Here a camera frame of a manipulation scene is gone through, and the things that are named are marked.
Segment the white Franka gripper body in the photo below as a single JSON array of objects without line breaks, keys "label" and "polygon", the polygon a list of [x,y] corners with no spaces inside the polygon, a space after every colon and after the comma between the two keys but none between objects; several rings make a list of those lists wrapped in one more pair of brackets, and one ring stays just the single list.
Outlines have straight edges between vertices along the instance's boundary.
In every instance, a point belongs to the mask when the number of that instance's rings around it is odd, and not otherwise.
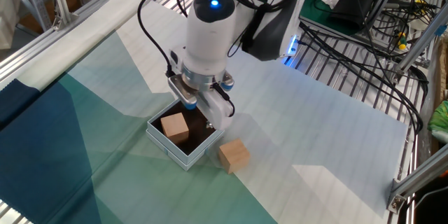
[{"label": "white Franka gripper body", "polygon": [[174,72],[169,87],[182,104],[198,108],[217,130],[229,127],[235,110],[225,93],[234,84],[225,70],[227,60],[194,56],[178,46],[169,51],[169,62]]}]

